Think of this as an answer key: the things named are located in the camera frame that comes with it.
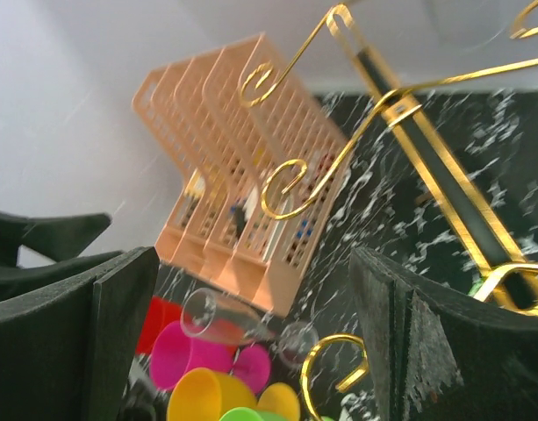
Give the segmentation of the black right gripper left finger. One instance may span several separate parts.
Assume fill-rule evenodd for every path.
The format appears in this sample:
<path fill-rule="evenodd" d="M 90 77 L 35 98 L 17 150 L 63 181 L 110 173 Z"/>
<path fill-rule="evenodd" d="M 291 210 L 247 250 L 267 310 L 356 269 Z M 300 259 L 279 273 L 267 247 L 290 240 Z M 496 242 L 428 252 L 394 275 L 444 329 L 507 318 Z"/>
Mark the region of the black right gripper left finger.
<path fill-rule="evenodd" d="M 151 246 L 0 302 L 0 420 L 114 420 L 154 292 Z"/>

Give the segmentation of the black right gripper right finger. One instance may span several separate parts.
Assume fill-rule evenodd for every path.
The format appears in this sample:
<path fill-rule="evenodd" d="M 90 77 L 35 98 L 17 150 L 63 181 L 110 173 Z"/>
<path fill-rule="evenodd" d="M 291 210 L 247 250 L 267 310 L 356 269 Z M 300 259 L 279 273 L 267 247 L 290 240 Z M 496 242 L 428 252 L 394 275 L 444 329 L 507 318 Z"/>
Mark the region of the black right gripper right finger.
<path fill-rule="evenodd" d="M 363 246 L 349 278 L 383 420 L 538 420 L 538 318 Z"/>

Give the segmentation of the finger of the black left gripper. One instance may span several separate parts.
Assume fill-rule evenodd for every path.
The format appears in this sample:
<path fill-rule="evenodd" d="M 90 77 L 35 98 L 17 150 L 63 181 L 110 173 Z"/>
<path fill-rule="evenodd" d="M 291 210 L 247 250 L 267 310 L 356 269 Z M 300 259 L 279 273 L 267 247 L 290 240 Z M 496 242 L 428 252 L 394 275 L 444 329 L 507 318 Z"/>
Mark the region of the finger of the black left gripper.
<path fill-rule="evenodd" d="M 106 213 L 28 218 L 0 211 L 0 266 L 17 265 L 22 246 L 54 261 L 75 258 L 110 225 Z"/>
<path fill-rule="evenodd" d="M 90 270 L 122 251 L 76 257 L 37 268 L 0 267 L 0 302 Z"/>

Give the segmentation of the red wine glass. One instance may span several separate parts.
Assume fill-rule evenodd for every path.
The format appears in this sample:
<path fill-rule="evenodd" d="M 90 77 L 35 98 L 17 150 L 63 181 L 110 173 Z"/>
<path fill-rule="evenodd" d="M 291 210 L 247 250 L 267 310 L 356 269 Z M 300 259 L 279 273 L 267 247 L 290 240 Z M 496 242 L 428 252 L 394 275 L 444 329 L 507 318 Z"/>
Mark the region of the red wine glass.
<path fill-rule="evenodd" d="M 153 296 L 149 304 L 144 325 L 136 345 L 137 354 L 151 354 L 159 341 L 162 353 L 192 355 L 193 340 L 179 325 L 182 307 L 158 296 Z"/>

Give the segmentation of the magenta wine glass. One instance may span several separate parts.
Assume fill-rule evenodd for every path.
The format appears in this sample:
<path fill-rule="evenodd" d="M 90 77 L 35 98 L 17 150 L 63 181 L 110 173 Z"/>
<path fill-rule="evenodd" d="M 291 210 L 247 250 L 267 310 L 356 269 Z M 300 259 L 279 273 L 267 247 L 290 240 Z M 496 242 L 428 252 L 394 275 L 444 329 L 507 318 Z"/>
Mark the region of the magenta wine glass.
<path fill-rule="evenodd" d="M 187 336 L 179 322 L 164 327 L 151 352 L 149 373 L 158 389 L 173 389 L 185 374 L 205 367 L 241 379 L 255 392 L 269 383 L 271 359 L 258 344 L 232 352 L 230 346 Z"/>

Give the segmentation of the yellow wine glass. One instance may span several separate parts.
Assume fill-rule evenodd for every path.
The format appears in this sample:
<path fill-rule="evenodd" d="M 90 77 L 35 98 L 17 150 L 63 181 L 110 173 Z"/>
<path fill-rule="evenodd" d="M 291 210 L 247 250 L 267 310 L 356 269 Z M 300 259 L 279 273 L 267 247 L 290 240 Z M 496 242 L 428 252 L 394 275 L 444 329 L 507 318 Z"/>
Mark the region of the yellow wine glass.
<path fill-rule="evenodd" d="M 256 396 L 239 378 L 201 367 L 191 370 L 177 383 L 166 419 L 219 420 L 238 407 L 301 417 L 297 394 L 289 385 L 273 383 Z"/>

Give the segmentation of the clear wine glass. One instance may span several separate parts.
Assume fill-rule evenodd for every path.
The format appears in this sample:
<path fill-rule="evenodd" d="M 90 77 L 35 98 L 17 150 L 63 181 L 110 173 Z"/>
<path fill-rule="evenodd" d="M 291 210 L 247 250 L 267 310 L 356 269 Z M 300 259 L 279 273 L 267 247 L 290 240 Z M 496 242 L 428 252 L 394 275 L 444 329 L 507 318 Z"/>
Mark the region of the clear wine glass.
<path fill-rule="evenodd" d="M 294 369 L 319 341 L 311 323 L 295 321 L 275 332 L 246 303 L 208 288 L 197 289 L 185 299 L 181 326 L 189 337 L 226 346 L 273 342 L 282 363 Z"/>

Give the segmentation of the green wine glass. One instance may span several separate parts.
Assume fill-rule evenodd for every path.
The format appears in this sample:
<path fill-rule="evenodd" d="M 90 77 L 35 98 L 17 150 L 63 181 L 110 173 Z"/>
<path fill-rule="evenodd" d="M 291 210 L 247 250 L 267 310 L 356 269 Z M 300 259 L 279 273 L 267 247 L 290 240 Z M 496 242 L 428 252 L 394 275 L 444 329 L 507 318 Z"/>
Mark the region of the green wine glass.
<path fill-rule="evenodd" d="M 300 420 L 294 414 L 286 415 L 268 410 L 257 410 L 246 407 L 238 407 L 226 412 L 219 421 L 290 421 Z"/>

